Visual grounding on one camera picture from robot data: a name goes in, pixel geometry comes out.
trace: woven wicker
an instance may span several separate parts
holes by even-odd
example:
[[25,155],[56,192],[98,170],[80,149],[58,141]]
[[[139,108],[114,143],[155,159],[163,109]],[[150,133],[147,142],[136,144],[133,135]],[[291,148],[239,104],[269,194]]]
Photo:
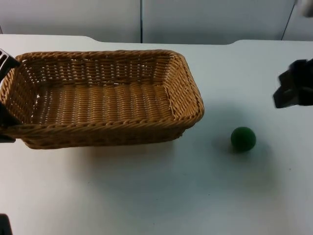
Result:
[[167,50],[34,52],[0,101],[21,125],[0,134],[34,149],[174,140],[204,113],[184,57]]

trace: white table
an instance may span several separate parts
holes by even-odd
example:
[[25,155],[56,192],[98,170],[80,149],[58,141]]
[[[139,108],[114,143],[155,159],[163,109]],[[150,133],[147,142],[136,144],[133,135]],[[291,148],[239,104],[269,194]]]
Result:
[[[14,235],[311,235],[313,107],[277,110],[277,76],[313,56],[313,42],[226,46],[101,43],[87,37],[0,35],[31,51],[171,49],[182,53],[205,104],[180,139],[129,147],[31,150],[0,145],[0,212]],[[251,127],[248,154],[227,149]]]

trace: ball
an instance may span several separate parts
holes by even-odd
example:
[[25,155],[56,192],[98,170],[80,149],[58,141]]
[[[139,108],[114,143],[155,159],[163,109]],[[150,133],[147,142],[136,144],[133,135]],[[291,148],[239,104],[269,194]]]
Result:
[[231,144],[238,152],[246,152],[251,150],[256,144],[256,136],[248,127],[236,128],[230,137]]

